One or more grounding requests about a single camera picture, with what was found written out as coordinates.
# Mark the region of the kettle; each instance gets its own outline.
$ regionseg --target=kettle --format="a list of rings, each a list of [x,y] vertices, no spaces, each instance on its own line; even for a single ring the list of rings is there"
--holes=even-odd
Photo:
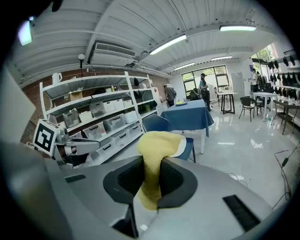
[[[59,83],[62,80],[61,73],[53,73],[52,75],[52,84],[55,85]]]

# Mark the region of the ceiling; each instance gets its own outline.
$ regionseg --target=ceiling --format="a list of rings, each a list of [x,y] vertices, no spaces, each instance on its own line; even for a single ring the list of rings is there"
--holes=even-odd
[[[220,32],[222,24],[255,22],[254,32]],[[136,52],[136,69],[170,74],[175,67],[232,55],[246,59],[274,42],[280,30],[252,0],[64,0],[31,22],[32,42],[16,40],[11,62],[27,85],[54,72],[87,64],[94,43],[105,41]],[[187,40],[151,56],[149,51],[182,34]],[[105,64],[105,54],[99,63]]]

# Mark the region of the sign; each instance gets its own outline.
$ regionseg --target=sign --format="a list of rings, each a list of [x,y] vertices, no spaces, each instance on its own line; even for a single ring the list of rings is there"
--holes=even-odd
[[[51,122],[40,119],[34,133],[33,145],[52,157],[58,129],[58,126]]]

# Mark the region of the white desk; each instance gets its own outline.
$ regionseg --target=white desk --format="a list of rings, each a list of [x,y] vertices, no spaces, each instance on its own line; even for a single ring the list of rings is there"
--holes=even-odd
[[[269,92],[254,92],[253,97],[264,97],[264,113],[263,113],[263,118],[262,121],[266,121],[266,116],[267,116],[267,98],[271,98],[271,110],[273,109],[273,98],[277,98],[278,95],[274,93],[269,93]]]

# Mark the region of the storage bin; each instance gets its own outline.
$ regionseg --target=storage bin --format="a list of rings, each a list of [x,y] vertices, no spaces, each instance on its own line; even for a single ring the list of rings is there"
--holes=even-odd
[[[131,111],[131,112],[125,113],[124,114],[124,120],[125,120],[126,123],[131,123],[131,122],[137,120],[136,112]]]
[[[104,128],[107,132],[114,131],[125,125],[124,114],[117,115],[103,121]]]
[[[66,128],[65,122],[60,122],[57,124],[57,126],[59,126],[60,128]]]
[[[115,139],[117,148],[123,147],[130,140],[129,130],[124,129],[112,136]]]
[[[75,133],[75,134],[73,134],[73,135],[70,136],[70,137],[83,138],[81,132]]]
[[[101,142],[101,147],[97,150],[99,153],[98,161],[103,163],[116,152],[116,143],[113,137],[108,137]]]
[[[73,110],[72,112],[66,114],[63,113],[62,116],[68,128],[74,127],[80,123],[77,110]]]
[[[101,102],[91,103],[90,111],[91,111],[93,117],[98,117],[105,113],[105,109]]]
[[[123,105],[124,105],[124,107],[132,106],[132,100],[123,101]]]
[[[106,113],[116,110],[113,103],[114,103],[114,101],[102,102]]]
[[[91,111],[85,111],[79,114],[79,118],[81,122],[87,122],[93,118]]]
[[[131,127],[129,129],[130,138],[131,139],[134,138],[135,136],[137,136],[138,134],[140,134],[141,131],[142,131],[142,129],[141,129],[141,125],[140,124]]]
[[[114,100],[113,101],[113,105],[114,105],[114,108],[116,110],[122,110],[124,108],[123,100],[122,99]]]
[[[83,130],[88,139],[97,140],[100,137],[106,135],[106,131],[103,126],[103,122],[97,123],[94,126],[86,128]]]

